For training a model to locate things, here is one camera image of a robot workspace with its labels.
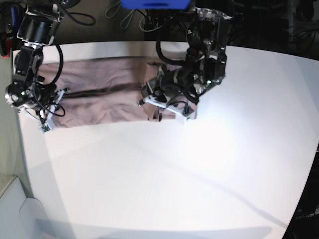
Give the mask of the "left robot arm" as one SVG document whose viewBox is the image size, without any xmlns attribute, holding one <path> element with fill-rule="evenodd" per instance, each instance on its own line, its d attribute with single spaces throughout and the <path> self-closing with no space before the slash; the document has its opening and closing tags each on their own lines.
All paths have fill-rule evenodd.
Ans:
<svg viewBox="0 0 319 239">
<path fill-rule="evenodd" d="M 165 57 L 161 47 L 163 31 L 157 34 L 156 53 L 162 62 L 152 63 L 157 74 L 143 85 L 138 106 L 152 105 L 159 115 L 167 110 L 176 117 L 193 120 L 200 97 L 222 83 L 229 28 L 236 14 L 196 7 L 193 15 L 186 31 L 188 48 L 183 60 Z"/>
</svg>

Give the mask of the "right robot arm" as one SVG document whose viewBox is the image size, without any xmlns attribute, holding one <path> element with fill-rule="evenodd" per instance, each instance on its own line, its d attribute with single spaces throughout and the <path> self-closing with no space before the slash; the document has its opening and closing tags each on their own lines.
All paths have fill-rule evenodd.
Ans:
<svg viewBox="0 0 319 239">
<path fill-rule="evenodd" d="M 64 17 L 82 27 L 95 25 L 96 19 L 88 14 L 69 12 L 69 0 L 25 1 L 26 10 L 16 38 L 22 46 L 14 59 L 12 83 L 5 89 L 6 102 L 18 112 L 25 112 L 39 122 L 39 129 L 48 132 L 54 129 L 53 116 L 65 116 L 60 104 L 67 89 L 57 89 L 63 65 L 62 49 L 55 39 L 56 32 Z M 39 74 L 43 63 L 44 47 L 54 45 L 59 55 L 59 65 L 55 77 L 45 83 Z"/>
</svg>

